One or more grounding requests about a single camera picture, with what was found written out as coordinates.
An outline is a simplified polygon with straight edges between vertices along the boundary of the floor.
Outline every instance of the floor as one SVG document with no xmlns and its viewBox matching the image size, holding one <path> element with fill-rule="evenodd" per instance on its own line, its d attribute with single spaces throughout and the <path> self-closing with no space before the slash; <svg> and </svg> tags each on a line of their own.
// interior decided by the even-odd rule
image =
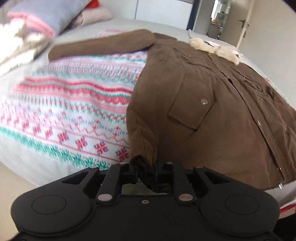
<svg viewBox="0 0 296 241">
<path fill-rule="evenodd" d="M 17 229 L 10 216 L 13 201 L 35 186 L 0 163 L 0 241 L 11 239 Z"/>
</svg>

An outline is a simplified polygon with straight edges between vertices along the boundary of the door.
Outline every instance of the door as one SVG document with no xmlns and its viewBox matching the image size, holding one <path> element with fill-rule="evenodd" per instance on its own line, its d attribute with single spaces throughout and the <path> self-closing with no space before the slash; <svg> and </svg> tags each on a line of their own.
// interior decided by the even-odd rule
<svg viewBox="0 0 296 241">
<path fill-rule="evenodd" d="M 249 26 L 255 0 L 235 0 L 231 3 L 220 40 L 239 48 Z"/>
</svg>

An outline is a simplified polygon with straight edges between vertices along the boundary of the pocket flap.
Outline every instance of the pocket flap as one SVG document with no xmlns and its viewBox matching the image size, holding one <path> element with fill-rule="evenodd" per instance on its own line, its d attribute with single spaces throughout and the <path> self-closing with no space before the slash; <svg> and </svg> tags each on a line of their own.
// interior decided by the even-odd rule
<svg viewBox="0 0 296 241">
<path fill-rule="evenodd" d="M 197 130 L 213 105 L 213 96 L 205 84 L 184 80 L 168 113 L 168 118 Z"/>
</svg>

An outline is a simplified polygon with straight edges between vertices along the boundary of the snowflake pattern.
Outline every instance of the snowflake pattern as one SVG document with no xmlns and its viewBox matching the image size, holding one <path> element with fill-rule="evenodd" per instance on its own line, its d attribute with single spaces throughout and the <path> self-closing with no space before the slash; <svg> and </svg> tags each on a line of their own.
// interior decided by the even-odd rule
<svg viewBox="0 0 296 241">
<path fill-rule="evenodd" d="M 45 131 L 45 138 L 48 139 L 52 136 L 52 128 L 50 127 L 48 130 Z"/>
<path fill-rule="evenodd" d="M 3 115 L 1 116 L 1 123 L 3 122 L 4 118 L 5 118 L 5 115 L 3 114 Z"/>
<path fill-rule="evenodd" d="M 94 145 L 94 148 L 96 149 L 98 155 L 101 155 L 104 152 L 109 151 L 104 141 L 101 141 L 99 144 Z"/>
<path fill-rule="evenodd" d="M 78 150 L 82 150 L 83 147 L 87 146 L 87 142 L 86 142 L 84 136 L 82 136 L 80 139 L 76 140 L 75 143 L 77 145 Z"/>
<path fill-rule="evenodd" d="M 29 127 L 29 121 L 26 120 L 22 123 L 22 130 L 25 131 Z"/>
<path fill-rule="evenodd" d="M 118 159 L 120 162 L 124 161 L 125 159 L 128 159 L 128 157 L 129 157 L 129 154 L 128 154 L 126 148 L 122 148 L 121 150 L 118 150 L 115 153 L 118 156 Z"/>
<path fill-rule="evenodd" d="M 19 122 L 20 122 L 19 117 L 16 117 L 15 118 L 15 121 L 13 122 L 14 126 L 16 126 Z"/>
<path fill-rule="evenodd" d="M 34 135 L 37 135 L 38 133 L 41 132 L 40 124 L 37 124 L 36 126 L 33 127 L 33 132 L 34 132 Z"/>
<path fill-rule="evenodd" d="M 7 117 L 6 124 L 9 125 L 10 122 L 11 122 L 11 115 Z"/>
<path fill-rule="evenodd" d="M 68 137 L 66 131 L 63 131 L 62 133 L 59 133 L 59 134 L 57 135 L 57 137 L 59 138 L 59 142 L 60 142 L 60 144 L 62 144 L 64 141 L 68 141 L 68 140 L 69 140 L 69 137 Z"/>
</svg>

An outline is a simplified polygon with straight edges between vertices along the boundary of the bed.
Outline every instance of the bed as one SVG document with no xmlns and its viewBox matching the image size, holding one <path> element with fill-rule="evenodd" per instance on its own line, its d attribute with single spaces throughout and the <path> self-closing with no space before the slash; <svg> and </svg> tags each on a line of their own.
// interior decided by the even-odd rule
<svg viewBox="0 0 296 241">
<path fill-rule="evenodd" d="M 189 42 L 191 37 L 200 37 L 203 40 L 216 42 L 220 45 L 228 45 L 230 48 L 234 48 L 227 43 L 211 39 L 207 36 L 199 35 L 193 32 L 189 33 L 188 31 L 182 29 L 157 23 L 125 19 L 113 19 L 106 22 L 99 22 L 61 34 L 32 64 L 22 66 L 6 74 L 5 76 L 2 76 L 0 78 L 1 100 L 5 101 L 10 91 L 17 83 L 23 81 L 25 77 L 31 76 L 35 70 L 39 69 L 43 65 L 48 64 L 47 55 L 54 44 L 98 37 L 99 33 L 104 32 L 106 29 L 113 31 L 131 31 L 139 28 L 146 28 L 153 32 L 170 35 L 184 42 Z M 267 78 L 267 76 L 262 71 L 260 71 L 260 69 L 257 68 L 249 59 L 241 56 L 241 61 L 248 64 L 259 74 L 264 76 L 266 80 L 269 81 L 275 89 L 277 89 L 277 87 Z M 60 161 L 58 158 L 49 157 L 48 155 L 36 152 L 28 146 L 22 145 L 20 142 L 5 135 L 0 135 L 0 153 L 1 162 L 4 165 L 37 186 L 55 181 L 85 167 L 73 165 L 71 162 Z M 274 196 L 282 206 L 292 201 L 296 196 L 296 183 L 291 182 L 287 185 L 284 185 L 283 187 L 267 190 L 267 192 Z"/>
</svg>

